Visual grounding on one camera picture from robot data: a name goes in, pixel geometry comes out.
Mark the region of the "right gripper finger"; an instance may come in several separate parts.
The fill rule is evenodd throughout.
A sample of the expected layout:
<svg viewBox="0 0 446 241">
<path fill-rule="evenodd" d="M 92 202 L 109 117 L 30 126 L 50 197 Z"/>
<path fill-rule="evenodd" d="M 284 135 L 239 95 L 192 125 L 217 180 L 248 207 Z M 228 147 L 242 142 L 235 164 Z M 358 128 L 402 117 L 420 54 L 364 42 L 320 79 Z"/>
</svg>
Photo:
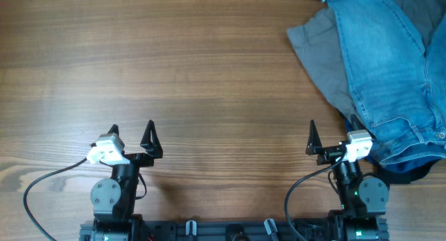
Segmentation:
<svg viewBox="0 0 446 241">
<path fill-rule="evenodd" d="M 318 155 L 322 153 L 322 149 L 323 147 L 316 129 L 316 124 L 314 120 L 311 120 L 309 126 L 309 138 L 305 153 L 307 155 Z"/>
<path fill-rule="evenodd" d="M 351 129 L 352 131 L 364 130 L 365 126 L 362 124 L 360 119 L 355 115 L 351 115 Z"/>
</svg>

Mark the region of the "light blue denim jeans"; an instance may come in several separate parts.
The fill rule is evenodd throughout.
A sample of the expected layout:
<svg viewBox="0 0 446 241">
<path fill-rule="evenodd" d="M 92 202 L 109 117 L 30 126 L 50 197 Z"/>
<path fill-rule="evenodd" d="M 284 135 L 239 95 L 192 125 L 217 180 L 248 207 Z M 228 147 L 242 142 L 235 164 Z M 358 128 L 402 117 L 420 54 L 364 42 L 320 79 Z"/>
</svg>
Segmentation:
<svg viewBox="0 0 446 241">
<path fill-rule="evenodd" d="M 333 9 L 348 87 L 381 165 L 445 156 L 445 19 L 424 42 L 395 0 L 322 0 Z"/>
</svg>

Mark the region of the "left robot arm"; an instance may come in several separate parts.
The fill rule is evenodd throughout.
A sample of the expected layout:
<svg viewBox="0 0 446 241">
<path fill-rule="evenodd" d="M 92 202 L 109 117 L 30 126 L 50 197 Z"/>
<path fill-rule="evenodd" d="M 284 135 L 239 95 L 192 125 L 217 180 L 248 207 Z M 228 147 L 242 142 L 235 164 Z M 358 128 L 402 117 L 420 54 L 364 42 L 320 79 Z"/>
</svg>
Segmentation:
<svg viewBox="0 0 446 241">
<path fill-rule="evenodd" d="M 140 169 L 152 167 L 154 161 L 163 156 L 152 120 L 148 121 L 140 146 L 144 149 L 142 153 L 126 154 L 117 125 L 112 125 L 108 133 L 100 135 L 91 145 L 87 160 L 92 164 L 105 164 L 112 170 L 109 178 L 100 180 L 91 190 L 94 220 L 90 228 L 83 228 L 80 240 L 151 239 L 143 217 L 134 213 L 134 206 L 143 198 L 137 195 L 138 184 L 145 183 Z"/>
</svg>

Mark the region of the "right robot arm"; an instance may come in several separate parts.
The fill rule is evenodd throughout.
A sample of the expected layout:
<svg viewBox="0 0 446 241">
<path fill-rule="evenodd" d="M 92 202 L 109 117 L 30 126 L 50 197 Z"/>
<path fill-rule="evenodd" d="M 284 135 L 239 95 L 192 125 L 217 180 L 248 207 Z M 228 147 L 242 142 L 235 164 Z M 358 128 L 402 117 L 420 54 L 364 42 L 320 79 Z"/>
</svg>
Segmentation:
<svg viewBox="0 0 446 241">
<path fill-rule="evenodd" d="M 341 210 L 331 210 L 326 218 L 294 220 L 306 240 L 370 240 L 390 239 L 386 213 L 388 185 L 375 173 L 363 173 L 359 160 L 371 150 L 373 138 L 368 130 L 347 134 L 347 140 L 336 146 L 322 146 L 316 124 L 310 121 L 306 153 L 317 155 L 316 163 L 336 164 L 330 169 Z"/>
</svg>

